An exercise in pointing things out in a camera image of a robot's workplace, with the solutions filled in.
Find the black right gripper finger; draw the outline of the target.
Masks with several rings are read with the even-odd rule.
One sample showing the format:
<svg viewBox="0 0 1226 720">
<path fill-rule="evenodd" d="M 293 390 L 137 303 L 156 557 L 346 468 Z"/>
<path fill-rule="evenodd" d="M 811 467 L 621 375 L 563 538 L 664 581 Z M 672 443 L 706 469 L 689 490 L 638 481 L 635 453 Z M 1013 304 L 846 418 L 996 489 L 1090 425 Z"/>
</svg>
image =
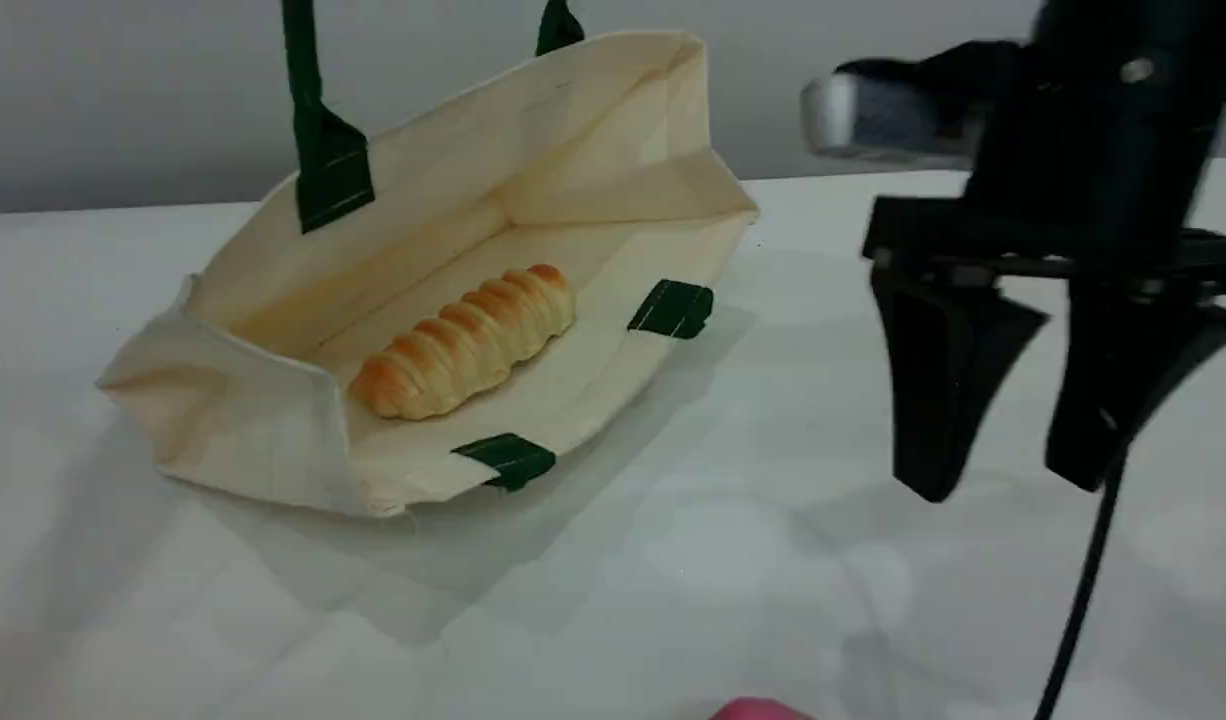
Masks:
<svg viewBox="0 0 1226 720">
<path fill-rule="evenodd" d="M 931 503 L 951 496 L 984 415 L 1046 313 L 992 285 L 872 274 L 893 388 L 893 477 Z"/>
<path fill-rule="evenodd" d="M 1226 307 L 1094 283 L 1072 283 L 1067 297 L 1065 373 L 1045 462 L 1096 492 L 1171 393 L 1226 348 Z"/>
</svg>

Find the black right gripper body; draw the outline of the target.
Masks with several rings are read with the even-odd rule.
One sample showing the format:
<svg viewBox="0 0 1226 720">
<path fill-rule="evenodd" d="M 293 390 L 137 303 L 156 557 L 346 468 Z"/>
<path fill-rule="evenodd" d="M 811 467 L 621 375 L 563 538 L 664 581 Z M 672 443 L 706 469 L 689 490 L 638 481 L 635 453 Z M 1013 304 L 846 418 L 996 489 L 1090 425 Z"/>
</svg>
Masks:
<svg viewBox="0 0 1226 720">
<path fill-rule="evenodd" d="M 988 110 L 955 199 L 881 196 L 877 297 L 993 299 L 1003 275 L 1226 296 L 1226 234 L 1189 223 L 1221 110 Z"/>
</svg>

